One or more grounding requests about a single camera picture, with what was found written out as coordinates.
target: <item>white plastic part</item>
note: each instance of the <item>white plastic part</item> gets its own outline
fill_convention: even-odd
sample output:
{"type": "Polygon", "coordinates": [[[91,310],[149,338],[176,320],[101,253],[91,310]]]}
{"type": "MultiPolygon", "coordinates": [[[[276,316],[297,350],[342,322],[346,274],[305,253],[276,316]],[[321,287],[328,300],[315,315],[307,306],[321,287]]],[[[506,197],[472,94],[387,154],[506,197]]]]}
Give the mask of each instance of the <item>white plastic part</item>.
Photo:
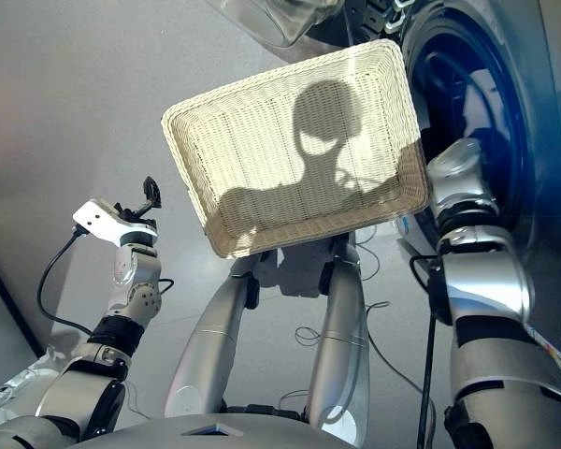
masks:
{"type": "Polygon", "coordinates": [[[73,220],[99,239],[121,246],[121,237],[130,232],[143,232],[156,240],[156,230],[148,224],[128,223],[103,199],[90,199],[73,214],[73,220]]]}

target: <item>white woven basket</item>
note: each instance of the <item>white woven basket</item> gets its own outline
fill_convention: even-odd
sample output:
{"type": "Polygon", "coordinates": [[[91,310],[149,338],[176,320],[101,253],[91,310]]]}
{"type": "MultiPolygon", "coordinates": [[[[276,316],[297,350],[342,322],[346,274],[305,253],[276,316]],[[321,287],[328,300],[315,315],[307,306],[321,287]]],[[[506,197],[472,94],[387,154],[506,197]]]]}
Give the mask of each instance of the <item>white woven basket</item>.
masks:
{"type": "Polygon", "coordinates": [[[162,124],[223,257],[393,219],[428,200],[401,52],[388,40],[198,95],[162,124]]]}

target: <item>cable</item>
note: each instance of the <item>cable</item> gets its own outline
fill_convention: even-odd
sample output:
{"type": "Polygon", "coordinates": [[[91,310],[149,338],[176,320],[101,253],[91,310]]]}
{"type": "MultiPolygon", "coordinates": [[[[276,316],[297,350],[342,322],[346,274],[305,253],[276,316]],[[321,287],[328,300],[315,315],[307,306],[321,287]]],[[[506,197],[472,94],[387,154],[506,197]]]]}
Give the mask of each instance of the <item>cable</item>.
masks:
{"type": "MultiPolygon", "coordinates": [[[[369,313],[372,309],[378,309],[380,307],[380,306],[376,306],[376,304],[381,304],[381,303],[375,303],[375,304],[372,304],[371,306],[367,307],[366,317],[369,316],[369,313]]],[[[420,395],[423,395],[424,391],[422,390],[422,388],[420,388],[418,385],[416,385],[416,383],[412,379],[410,379],[405,374],[403,374],[401,371],[399,371],[397,368],[395,368],[395,366],[393,366],[393,364],[382,354],[381,350],[378,348],[378,345],[376,344],[376,342],[372,338],[372,335],[370,334],[369,331],[367,332],[367,337],[370,340],[370,344],[372,345],[372,349],[374,349],[374,352],[380,358],[380,360],[382,360],[382,362],[384,362],[384,364],[394,374],[396,374],[403,381],[405,381],[406,384],[408,384],[411,388],[413,388],[415,391],[417,391],[420,395]]],[[[437,426],[437,408],[434,404],[434,400],[431,397],[428,397],[428,399],[429,399],[429,403],[430,403],[430,424],[429,424],[430,429],[429,429],[428,435],[426,437],[426,446],[425,447],[426,447],[426,449],[432,449],[432,441],[434,440],[434,434],[435,434],[436,426],[437,426]]]]}
{"type": "Polygon", "coordinates": [[[300,326],[295,330],[295,341],[301,346],[315,346],[320,341],[320,332],[309,326],[300,326]],[[303,335],[302,331],[309,332],[309,335],[303,335]]]}
{"type": "Polygon", "coordinates": [[[411,270],[411,274],[413,274],[413,277],[415,278],[415,280],[420,284],[420,286],[422,287],[422,289],[428,293],[428,286],[422,281],[422,278],[420,277],[420,274],[418,273],[418,270],[415,269],[415,263],[418,260],[429,260],[429,259],[436,259],[437,257],[435,255],[414,255],[411,259],[410,259],[410,270],[411,270]]]}
{"type": "MultiPolygon", "coordinates": [[[[414,255],[410,259],[410,269],[415,280],[420,284],[426,293],[428,293],[428,286],[422,282],[420,274],[415,268],[415,263],[418,260],[436,259],[434,255],[414,255]]],[[[417,449],[424,449],[424,435],[426,433],[426,420],[428,413],[428,402],[432,401],[430,398],[430,383],[432,380],[432,359],[434,355],[434,338],[437,319],[434,313],[430,313],[430,322],[428,324],[428,339],[426,343],[426,360],[424,365],[424,388],[422,394],[422,405],[420,407],[420,421],[418,423],[418,440],[417,449]]],[[[432,425],[431,431],[428,433],[428,440],[426,440],[426,447],[432,447],[432,439],[434,439],[434,427],[436,426],[436,411],[431,412],[434,416],[431,418],[432,425]]]]}
{"type": "Polygon", "coordinates": [[[363,245],[364,243],[368,243],[369,241],[371,241],[372,239],[374,239],[376,237],[376,231],[377,230],[378,230],[378,225],[374,224],[374,229],[372,229],[372,234],[370,235],[370,237],[368,237],[364,241],[356,241],[355,244],[356,245],[363,245]]]}
{"type": "Polygon", "coordinates": [[[166,293],[175,284],[175,282],[172,279],[168,279],[168,278],[159,279],[158,282],[168,282],[168,287],[166,287],[162,292],[160,292],[160,295],[166,293]]]}
{"type": "Polygon", "coordinates": [[[372,250],[370,250],[368,247],[364,246],[363,244],[357,243],[357,246],[359,248],[361,248],[362,250],[366,251],[367,253],[370,253],[372,255],[372,257],[374,257],[374,259],[376,260],[376,268],[374,269],[374,272],[372,272],[372,274],[370,274],[369,276],[366,276],[365,278],[362,278],[362,281],[369,281],[374,276],[376,276],[378,274],[378,272],[381,270],[381,260],[376,255],[376,253],[374,253],[372,250]]]}
{"type": "Polygon", "coordinates": [[[279,399],[279,404],[277,406],[278,410],[281,410],[282,407],[282,402],[286,399],[289,398],[302,398],[304,396],[307,396],[309,394],[309,390],[293,390],[290,391],[289,393],[285,393],[284,395],[282,395],[279,399]]]}
{"type": "Polygon", "coordinates": [[[378,272],[381,270],[381,260],[380,260],[380,258],[376,255],[376,253],[374,253],[372,250],[370,250],[367,246],[364,246],[365,243],[368,243],[368,242],[372,241],[372,239],[374,239],[376,237],[376,231],[377,230],[378,230],[378,225],[374,224],[374,228],[372,229],[372,234],[367,239],[365,239],[363,241],[356,241],[355,242],[356,246],[360,247],[362,250],[369,253],[376,260],[376,268],[374,268],[374,272],[372,272],[372,274],[370,274],[369,276],[367,276],[365,278],[362,278],[362,281],[369,281],[374,276],[376,276],[378,274],[378,272]]]}
{"type": "Polygon", "coordinates": [[[428,401],[430,400],[430,382],[432,379],[432,358],[434,355],[434,335],[436,325],[437,319],[435,318],[434,314],[431,313],[430,322],[428,324],[426,362],[424,366],[424,387],[422,389],[422,407],[420,408],[420,422],[418,424],[418,449],[424,449],[424,435],[426,433],[428,401]]]}
{"type": "Polygon", "coordinates": [[[50,270],[56,264],[56,262],[58,262],[58,259],[60,259],[60,257],[66,252],[66,250],[68,250],[71,247],[71,245],[73,243],[75,243],[75,240],[79,236],[82,236],[82,235],[87,233],[87,231],[85,231],[85,232],[83,232],[83,231],[85,231],[83,228],[76,227],[75,231],[73,232],[73,236],[69,239],[69,241],[67,243],[65,243],[65,246],[63,246],[63,248],[48,263],[48,266],[44,270],[44,273],[41,275],[41,279],[39,280],[39,285],[37,286],[37,306],[39,307],[39,311],[41,311],[41,313],[46,318],[48,318],[48,319],[50,319],[50,320],[52,320],[56,323],[60,323],[61,325],[74,327],[75,329],[80,330],[81,332],[91,336],[92,331],[90,329],[88,329],[87,327],[79,325],[79,324],[77,324],[73,321],[68,321],[68,320],[65,320],[63,318],[59,318],[56,315],[52,315],[50,312],[48,312],[46,310],[46,308],[44,307],[44,304],[42,302],[42,297],[41,297],[43,289],[44,289],[44,283],[46,282],[46,278],[48,277],[48,274],[50,273],[50,270]]]}
{"type": "Polygon", "coordinates": [[[127,399],[127,409],[129,409],[130,412],[138,414],[139,416],[147,419],[148,421],[151,421],[153,418],[151,416],[146,415],[137,407],[137,396],[139,395],[137,387],[129,380],[124,381],[123,384],[125,384],[129,390],[133,390],[133,394],[135,396],[135,400],[133,401],[134,402],[133,406],[131,405],[131,396],[129,396],[129,398],[127,399]]]}

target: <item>washing machine door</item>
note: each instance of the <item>washing machine door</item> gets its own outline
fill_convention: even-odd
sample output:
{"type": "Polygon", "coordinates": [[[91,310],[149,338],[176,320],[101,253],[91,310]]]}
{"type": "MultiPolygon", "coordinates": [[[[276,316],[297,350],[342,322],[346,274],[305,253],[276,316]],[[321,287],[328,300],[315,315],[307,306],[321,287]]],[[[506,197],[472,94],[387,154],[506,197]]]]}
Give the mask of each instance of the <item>washing machine door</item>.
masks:
{"type": "MultiPolygon", "coordinates": [[[[534,282],[531,323],[561,350],[561,1],[417,2],[402,50],[429,161],[482,142],[486,177],[534,282]]],[[[399,223],[419,253],[429,211],[399,223]]]]}

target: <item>wire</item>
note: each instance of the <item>wire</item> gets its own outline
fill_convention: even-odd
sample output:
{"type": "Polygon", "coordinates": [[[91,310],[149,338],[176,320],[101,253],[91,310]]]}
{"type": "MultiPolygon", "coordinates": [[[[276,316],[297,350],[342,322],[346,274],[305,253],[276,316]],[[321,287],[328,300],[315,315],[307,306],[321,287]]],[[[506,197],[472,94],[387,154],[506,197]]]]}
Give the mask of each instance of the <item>wire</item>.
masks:
{"type": "Polygon", "coordinates": [[[320,341],[320,332],[309,326],[300,326],[295,330],[295,341],[301,346],[315,346],[320,341]]]}
{"type": "Polygon", "coordinates": [[[430,322],[428,324],[428,341],[426,345],[426,362],[424,366],[424,387],[422,388],[422,407],[420,408],[420,422],[418,424],[418,449],[424,449],[424,435],[426,433],[428,401],[430,400],[430,382],[432,380],[432,358],[434,355],[434,335],[436,325],[437,319],[434,314],[431,313],[430,322]]]}
{"type": "Polygon", "coordinates": [[[166,293],[175,284],[175,282],[172,279],[168,279],[168,278],[159,279],[158,282],[168,282],[168,287],[166,287],[162,292],[160,292],[160,295],[166,293]]]}
{"type": "MultiPolygon", "coordinates": [[[[366,317],[369,316],[369,313],[372,309],[378,309],[380,307],[380,305],[377,306],[377,304],[381,304],[381,303],[375,303],[375,304],[372,304],[371,306],[367,307],[366,317]]],[[[380,358],[380,360],[382,360],[382,362],[394,374],[396,374],[398,377],[400,377],[406,384],[408,384],[411,388],[413,388],[415,391],[417,391],[420,395],[423,395],[424,391],[422,390],[422,388],[420,388],[412,379],[410,379],[405,374],[403,374],[401,371],[399,371],[397,368],[395,368],[395,366],[382,354],[381,350],[378,348],[378,345],[376,344],[376,342],[372,338],[372,334],[370,334],[369,331],[367,332],[367,337],[370,340],[370,344],[372,345],[372,349],[374,349],[374,352],[380,358]]],[[[428,397],[428,398],[429,398],[429,403],[430,403],[430,424],[429,424],[430,429],[429,429],[428,435],[426,437],[426,449],[432,449],[432,441],[434,440],[434,434],[435,434],[435,430],[436,430],[436,426],[437,426],[437,408],[434,404],[434,400],[431,397],[428,397]]]]}
{"type": "Polygon", "coordinates": [[[41,297],[42,292],[44,290],[44,283],[46,282],[46,278],[48,277],[48,274],[50,273],[50,270],[52,269],[52,267],[54,267],[56,262],[58,262],[58,259],[60,259],[60,257],[66,252],[66,250],[68,250],[71,247],[71,245],[73,243],[75,243],[75,240],[81,235],[83,235],[83,233],[76,230],[73,233],[73,236],[69,239],[69,241],[67,243],[65,243],[65,246],[63,246],[63,248],[48,263],[48,266],[44,270],[44,273],[41,275],[41,279],[39,280],[39,285],[37,286],[37,306],[39,307],[39,311],[41,311],[41,313],[46,318],[48,318],[48,319],[50,319],[50,320],[52,320],[56,323],[60,323],[61,325],[74,327],[75,329],[80,330],[81,332],[91,336],[92,331],[90,329],[88,329],[87,327],[79,325],[79,324],[77,324],[73,321],[65,320],[64,318],[59,318],[56,315],[52,315],[44,307],[42,297],[41,297]]]}
{"type": "MultiPolygon", "coordinates": [[[[434,255],[414,255],[410,259],[410,269],[411,273],[415,280],[420,284],[420,286],[424,289],[426,293],[428,293],[428,286],[422,282],[420,278],[420,274],[415,268],[415,263],[418,260],[428,260],[428,259],[436,259],[434,255]]],[[[434,355],[434,337],[435,337],[435,329],[436,329],[437,319],[434,316],[434,313],[430,313],[430,322],[428,324],[428,339],[426,343],[426,360],[424,365],[424,387],[421,392],[422,394],[422,405],[420,407],[420,421],[418,423],[418,440],[417,440],[417,448],[424,449],[424,435],[426,433],[426,421],[427,421],[427,414],[428,414],[428,402],[432,401],[430,398],[430,383],[432,380],[432,359],[434,355]]],[[[432,418],[431,418],[431,430],[428,432],[428,439],[426,440],[425,447],[432,447],[432,440],[434,439],[434,432],[436,427],[436,410],[432,410],[432,418]]]]}
{"type": "Polygon", "coordinates": [[[370,242],[372,239],[374,239],[376,237],[376,231],[378,230],[378,225],[374,224],[374,229],[372,229],[372,234],[370,235],[370,237],[368,237],[367,239],[365,239],[364,241],[356,241],[355,244],[357,245],[363,245],[364,243],[368,243],[370,242]]]}
{"type": "Polygon", "coordinates": [[[410,259],[410,270],[411,270],[411,274],[413,274],[413,277],[415,278],[415,280],[420,284],[420,286],[422,287],[422,289],[428,293],[428,286],[422,281],[422,278],[420,277],[420,274],[418,273],[418,270],[415,269],[415,263],[418,260],[429,260],[429,259],[436,259],[437,257],[435,255],[414,255],[411,259],[410,259]]]}
{"type": "Polygon", "coordinates": [[[374,253],[372,250],[370,250],[368,247],[364,246],[363,244],[357,243],[357,246],[359,248],[361,248],[362,250],[366,251],[367,253],[371,254],[372,257],[374,257],[374,259],[376,260],[376,268],[374,268],[374,271],[372,272],[372,274],[370,274],[369,276],[366,276],[365,278],[362,278],[362,281],[369,281],[374,276],[376,276],[378,274],[378,272],[381,270],[381,260],[376,255],[376,253],[374,253]]]}
{"type": "Polygon", "coordinates": [[[137,387],[129,380],[124,381],[123,384],[125,384],[129,390],[133,390],[133,395],[135,396],[135,400],[133,401],[134,405],[131,405],[131,396],[129,396],[129,398],[127,399],[127,409],[129,409],[130,412],[138,414],[139,416],[147,419],[148,421],[151,421],[153,418],[151,416],[146,415],[137,407],[137,396],[139,395],[137,387]]]}
{"type": "Polygon", "coordinates": [[[308,394],[309,394],[309,390],[307,390],[307,389],[293,390],[293,391],[290,391],[289,393],[285,393],[284,395],[282,395],[280,397],[277,409],[281,410],[282,402],[286,399],[289,399],[289,398],[303,398],[304,396],[307,396],[308,394]]]}
{"type": "Polygon", "coordinates": [[[369,281],[374,276],[376,276],[378,274],[378,272],[381,270],[381,260],[380,260],[380,258],[376,255],[376,253],[374,253],[372,250],[370,250],[367,246],[364,246],[365,243],[368,243],[368,242],[372,241],[372,239],[374,239],[376,237],[376,231],[377,230],[378,230],[378,225],[374,224],[374,228],[372,229],[372,234],[367,239],[365,239],[363,241],[356,241],[355,242],[356,246],[358,246],[359,248],[361,248],[365,252],[369,253],[376,260],[376,268],[374,268],[374,271],[372,272],[372,274],[370,274],[369,276],[367,276],[365,278],[362,278],[362,281],[369,281]]]}

